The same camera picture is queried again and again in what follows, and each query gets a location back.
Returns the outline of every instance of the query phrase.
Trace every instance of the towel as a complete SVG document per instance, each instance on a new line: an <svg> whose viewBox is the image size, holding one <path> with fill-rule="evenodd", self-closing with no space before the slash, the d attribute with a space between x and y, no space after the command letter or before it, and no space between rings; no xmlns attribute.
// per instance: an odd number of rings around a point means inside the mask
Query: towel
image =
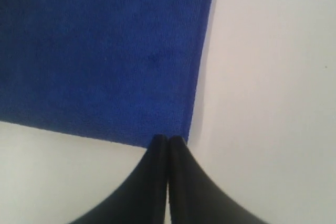
<svg viewBox="0 0 336 224"><path fill-rule="evenodd" d="M188 138L211 0L0 0L0 120Z"/></svg>

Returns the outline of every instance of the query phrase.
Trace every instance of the white floor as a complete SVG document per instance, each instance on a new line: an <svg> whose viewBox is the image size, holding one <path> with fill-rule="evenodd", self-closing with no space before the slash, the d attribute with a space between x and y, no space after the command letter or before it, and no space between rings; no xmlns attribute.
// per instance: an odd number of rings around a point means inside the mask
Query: white floor
<svg viewBox="0 0 336 224"><path fill-rule="evenodd" d="M270 224L336 223L335 17L336 0L213 2L189 146ZM69 222L143 153L0 123L0 223Z"/></svg>

